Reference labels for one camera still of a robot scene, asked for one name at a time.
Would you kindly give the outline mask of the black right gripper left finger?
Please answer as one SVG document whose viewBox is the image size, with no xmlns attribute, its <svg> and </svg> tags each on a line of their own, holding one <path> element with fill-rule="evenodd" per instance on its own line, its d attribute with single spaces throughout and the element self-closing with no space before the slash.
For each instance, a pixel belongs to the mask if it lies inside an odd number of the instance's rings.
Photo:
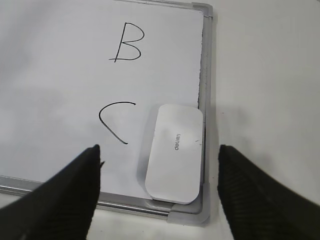
<svg viewBox="0 0 320 240">
<path fill-rule="evenodd" d="M 2 240 L 85 240 L 101 188 L 100 147 L 84 150 L 41 186 L 1 208 Z"/>
</svg>

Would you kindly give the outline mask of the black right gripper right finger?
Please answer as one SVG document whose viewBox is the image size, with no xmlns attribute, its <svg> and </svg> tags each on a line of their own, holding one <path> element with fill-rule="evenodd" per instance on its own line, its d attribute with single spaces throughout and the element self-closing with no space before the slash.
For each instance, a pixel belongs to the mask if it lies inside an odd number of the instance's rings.
<svg viewBox="0 0 320 240">
<path fill-rule="evenodd" d="M 218 154 L 218 195 L 235 240 L 318 240 L 320 207 L 230 145 Z"/>
</svg>

